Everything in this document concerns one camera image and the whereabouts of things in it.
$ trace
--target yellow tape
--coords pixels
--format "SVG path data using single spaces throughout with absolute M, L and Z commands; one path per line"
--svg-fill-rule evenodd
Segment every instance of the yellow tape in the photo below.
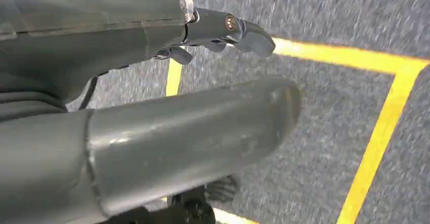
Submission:
M 396 74 L 402 72 L 405 65 L 428 64 L 425 59 L 379 53 L 350 47 L 300 43 L 274 38 L 275 54 L 323 63 L 343 65 L 364 70 Z
M 357 48 L 300 43 L 277 38 L 274 38 L 274 41 L 275 54 L 396 75 L 337 221 L 338 224 L 353 224 L 415 80 L 430 61 Z M 166 88 L 168 96 L 177 94 L 181 72 L 182 66 L 170 60 Z M 224 224 L 256 224 L 221 210 L 216 210 L 216 215 L 217 220 Z
M 355 223 L 391 135 L 402 115 L 403 107 L 408 100 L 416 78 L 424 67 L 425 65 L 406 65 L 403 67 L 403 72 L 396 75 L 363 155 L 362 162 L 346 197 L 337 224 Z
M 182 65 L 173 59 L 169 61 L 169 72 L 167 74 L 166 96 L 177 95 L 181 82 Z

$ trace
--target yellow line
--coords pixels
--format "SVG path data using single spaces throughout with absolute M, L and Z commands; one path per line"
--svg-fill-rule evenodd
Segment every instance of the yellow line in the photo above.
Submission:
M 181 82 L 182 65 L 173 59 L 169 61 L 169 72 L 167 74 L 166 96 L 178 94 Z
M 403 72 L 396 75 L 363 155 L 362 162 L 346 197 L 337 224 L 355 223 L 391 135 L 402 115 L 403 107 L 408 100 L 416 78 L 424 67 L 406 65 L 403 67 Z
M 167 198 L 161 199 L 164 202 L 167 202 Z M 257 222 L 254 222 L 252 220 L 245 219 L 243 217 L 225 212 L 220 209 L 213 209 L 213 212 L 215 214 L 215 219 L 217 222 L 222 224 L 258 224 Z
M 274 41 L 276 43 L 275 54 L 396 75 L 337 221 L 338 224 L 353 224 L 415 80 L 430 61 L 357 48 L 300 43 L 277 38 L 274 38 Z M 177 94 L 181 72 L 182 66 L 171 60 L 166 88 L 167 96 Z M 225 224 L 256 224 L 256 222 L 221 210 L 217 210 L 216 213 L 218 213 L 217 219 L 220 218 L 219 221 Z
M 405 65 L 428 64 L 425 59 L 379 53 L 351 47 L 317 45 L 274 38 L 275 54 L 343 65 L 364 70 L 396 74 Z

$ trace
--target wire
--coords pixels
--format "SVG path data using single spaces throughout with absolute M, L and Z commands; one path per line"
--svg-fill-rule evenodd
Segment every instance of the wire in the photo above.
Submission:
M 81 106 L 79 106 L 79 110 L 83 110 L 87 108 L 91 98 L 93 97 L 95 87 L 97 86 L 97 81 L 98 81 L 98 77 L 93 77 L 91 79 L 90 85 L 88 86 L 87 93 L 85 93 L 85 97 L 81 102 Z

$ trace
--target plastic casing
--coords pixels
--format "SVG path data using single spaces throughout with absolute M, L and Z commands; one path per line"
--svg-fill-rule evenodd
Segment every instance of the plastic casing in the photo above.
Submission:
M 0 41 L 17 33 L 47 36 L 182 25 L 192 0 L 0 0 Z

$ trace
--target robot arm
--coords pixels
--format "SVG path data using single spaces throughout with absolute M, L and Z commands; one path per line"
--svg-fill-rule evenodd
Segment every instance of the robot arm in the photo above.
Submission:
M 187 64 L 180 46 L 268 56 L 274 43 L 191 0 L 2 1 L 1 223 L 106 221 L 256 162 L 297 121 L 297 87 L 273 78 L 68 113 L 111 69 L 153 57 Z

